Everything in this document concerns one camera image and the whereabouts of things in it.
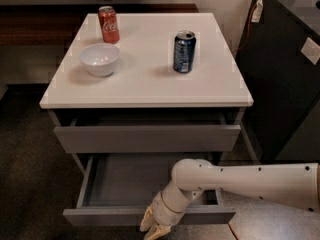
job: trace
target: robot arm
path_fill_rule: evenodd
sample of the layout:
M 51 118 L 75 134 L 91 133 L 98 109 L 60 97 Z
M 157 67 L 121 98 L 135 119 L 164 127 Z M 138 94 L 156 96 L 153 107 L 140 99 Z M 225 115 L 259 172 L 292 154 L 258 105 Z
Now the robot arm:
M 140 230 L 150 229 L 145 240 L 168 234 L 190 204 L 214 189 L 319 213 L 319 173 L 316 163 L 220 167 L 184 159 L 175 164 L 172 180 L 147 208 Z

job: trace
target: dark soda can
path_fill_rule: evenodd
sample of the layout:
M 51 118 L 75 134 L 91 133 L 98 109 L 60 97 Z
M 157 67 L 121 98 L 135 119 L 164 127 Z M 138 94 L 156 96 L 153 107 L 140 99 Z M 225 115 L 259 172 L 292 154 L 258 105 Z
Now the dark soda can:
M 117 25 L 117 15 L 112 6 L 103 6 L 99 8 L 99 22 L 103 41 L 115 44 L 119 41 L 119 29 Z
M 175 71 L 188 73 L 192 70 L 196 42 L 195 34 L 189 30 L 177 33 L 174 39 L 173 69 Z

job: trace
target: white bowl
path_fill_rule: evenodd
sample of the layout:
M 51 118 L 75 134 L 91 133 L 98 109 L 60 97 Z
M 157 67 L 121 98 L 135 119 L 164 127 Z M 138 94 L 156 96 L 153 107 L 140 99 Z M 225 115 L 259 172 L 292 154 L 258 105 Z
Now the white bowl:
M 119 48 L 108 43 L 98 43 L 84 48 L 79 60 L 94 76 L 109 76 L 117 67 Z

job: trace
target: black cabinet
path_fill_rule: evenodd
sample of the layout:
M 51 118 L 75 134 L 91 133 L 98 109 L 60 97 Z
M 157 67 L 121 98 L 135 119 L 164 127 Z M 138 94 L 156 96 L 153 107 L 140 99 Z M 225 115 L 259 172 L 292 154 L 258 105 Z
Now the black cabinet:
M 308 37 L 320 45 L 318 1 L 264 0 L 236 56 L 255 101 L 245 125 L 264 161 L 320 160 L 320 63 L 301 53 Z

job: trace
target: can lid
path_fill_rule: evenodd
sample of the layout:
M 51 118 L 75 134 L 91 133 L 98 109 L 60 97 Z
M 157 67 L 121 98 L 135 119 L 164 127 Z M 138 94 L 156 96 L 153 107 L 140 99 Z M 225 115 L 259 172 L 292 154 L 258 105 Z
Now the can lid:
M 113 12 L 114 9 L 112 6 L 102 6 L 99 8 L 99 12 Z
M 177 37 L 183 40 L 190 40 L 195 37 L 195 34 L 189 30 L 181 30 L 178 32 Z

